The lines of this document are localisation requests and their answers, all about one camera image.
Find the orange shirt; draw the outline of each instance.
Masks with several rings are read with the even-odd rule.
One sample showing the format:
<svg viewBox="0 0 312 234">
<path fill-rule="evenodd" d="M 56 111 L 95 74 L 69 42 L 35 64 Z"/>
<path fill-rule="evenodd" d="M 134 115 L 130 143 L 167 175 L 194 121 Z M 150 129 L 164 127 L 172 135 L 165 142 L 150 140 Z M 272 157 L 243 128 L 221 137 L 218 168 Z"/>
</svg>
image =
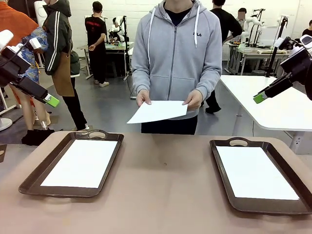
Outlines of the orange shirt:
<svg viewBox="0 0 312 234">
<path fill-rule="evenodd" d="M 21 39 L 30 35 L 39 25 L 22 12 L 14 10 L 5 2 L 0 2 L 0 32 L 10 30 L 14 37 L 8 45 L 17 45 Z"/>
</svg>

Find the neck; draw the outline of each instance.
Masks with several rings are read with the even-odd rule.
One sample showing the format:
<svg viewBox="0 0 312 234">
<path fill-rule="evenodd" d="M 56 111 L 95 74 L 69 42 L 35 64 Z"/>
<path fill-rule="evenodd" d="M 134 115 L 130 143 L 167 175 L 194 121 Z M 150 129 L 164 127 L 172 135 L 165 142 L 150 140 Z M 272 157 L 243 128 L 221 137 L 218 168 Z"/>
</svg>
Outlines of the neck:
<svg viewBox="0 0 312 234">
<path fill-rule="evenodd" d="M 93 17 L 98 17 L 98 18 L 100 18 L 100 17 L 101 17 L 101 13 L 93 13 Z"/>
<path fill-rule="evenodd" d="M 167 0 L 165 3 L 165 9 L 174 13 L 180 13 L 186 11 L 193 6 L 191 0 Z"/>
<path fill-rule="evenodd" d="M 221 8 L 222 8 L 222 6 L 217 6 L 217 5 L 215 5 L 215 4 L 214 4 L 214 9 L 216 9 L 216 8 L 221 9 Z"/>
</svg>

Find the fila logo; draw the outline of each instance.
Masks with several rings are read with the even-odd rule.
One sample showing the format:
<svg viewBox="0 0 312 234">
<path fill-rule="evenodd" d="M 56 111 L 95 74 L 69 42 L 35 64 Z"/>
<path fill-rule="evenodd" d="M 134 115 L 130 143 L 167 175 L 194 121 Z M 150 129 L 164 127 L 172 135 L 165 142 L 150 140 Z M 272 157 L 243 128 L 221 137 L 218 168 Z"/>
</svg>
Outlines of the fila logo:
<svg viewBox="0 0 312 234">
<path fill-rule="evenodd" d="M 193 32 L 193 36 L 195 35 L 195 32 Z M 198 37 L 201 37 L 201 33 L 197 33 Z"/>
</svg>

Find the brown tray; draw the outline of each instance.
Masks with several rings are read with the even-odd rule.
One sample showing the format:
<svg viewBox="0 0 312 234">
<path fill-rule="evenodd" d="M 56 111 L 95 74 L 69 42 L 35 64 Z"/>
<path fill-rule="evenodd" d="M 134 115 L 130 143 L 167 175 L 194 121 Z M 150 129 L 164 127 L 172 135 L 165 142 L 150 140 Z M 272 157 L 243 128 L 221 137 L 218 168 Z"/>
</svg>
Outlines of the brown tray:
<svg viewBox="0 0 312 234">
<path fill-rule="evenodd" d="M 92 137 L 90 134 L 100 133 L 101 137 Z M 43 195 L 51 197 L 83 197 L 91 198 L 98 195 L 105 183 L 107 175 L 113 165 L 115 157 L 121 146 L 124 136 L 121 134 L 110 134 L 102 130 L 93 130 L 87 133 L 72 132 L 69 133 L 58 146 L 44 159 L 44 161 L 28 176 L 28 178 L 20 185 L 19 191 L 28 195 Z M 77 187 L 45 187 L 40 186 L 45 178 L 50 174 L 55 165 L 63 157 L 69 147 L 76 139 L 117 141 L 116 148 L 109 161 L 103 178 L 98 188 L 77 188 Z"/>
<path fill-rule="evenodd" d="M 247 147 L 260 147 L 267 154 L 269 159 L 277 167 L 284 178 L 289 182 L 292 188 L 299 196 L 299 200 L 275 200 L 275 199 L 257 199 L 235 197 L 229 178 L 222 164 L 217 146 L 245 147 L 244 145 L 230 145 L 234 140 L 241 140 L 247 143 Z M 249 141 L 241 137 L 234 137 L 229 140 L 212 140 L 210 145 L 218 166 L 221 179 L 224 184 L 226 194 L 230 204 L 238 211 L 268 214 L 268 215 L 310 215 L 312 214 L 312 194 L 290 165 L 284 160 L 274 146 L 268 142 Z"/>
</svg>

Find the tray handle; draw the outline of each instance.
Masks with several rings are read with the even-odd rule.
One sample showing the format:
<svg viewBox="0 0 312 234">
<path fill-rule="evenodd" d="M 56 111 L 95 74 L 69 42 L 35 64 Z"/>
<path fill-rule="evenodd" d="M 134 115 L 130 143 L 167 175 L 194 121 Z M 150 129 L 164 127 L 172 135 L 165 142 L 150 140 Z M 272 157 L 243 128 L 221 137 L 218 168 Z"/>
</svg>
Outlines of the tray handle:
<svg viewBox="0 0 312 234">
<path fill-rule="evenodd" d="M 92 133 L 102 133 L 102 134 L 104 134 L 104 136 L 103 137 L 98 137 L 98 136 L 91 137 L 90 134 L 92 134 Z M 106 131 L 103 131 L 103 130 L 91 130 L 91 131 L 86 132 L 86 133 L 77 133 L 77 136 L 87 138 L 87 139 L 106 139 L 108 135 L 109 135 L 109 133 Z"/>
<path fill-rule="evenodd" d="M 243 138 L 243 137 L 233 137 L 233 138 L 230 138 L 230 139 L 226 140 L 226 142 L 227 142 L 228 144 L 230 144 L 231 141 L 234 141 L 234 140 L 241 140 L 241 141 L 246 142 L 246 143 L 247 143 L 247 147 L 250 146 L 250 144 L 251 144 L 251 141 L 250 141 L 250 140 L 248 140 L 248 139 L 246 139 L 246 138 Z"/>
</svg>

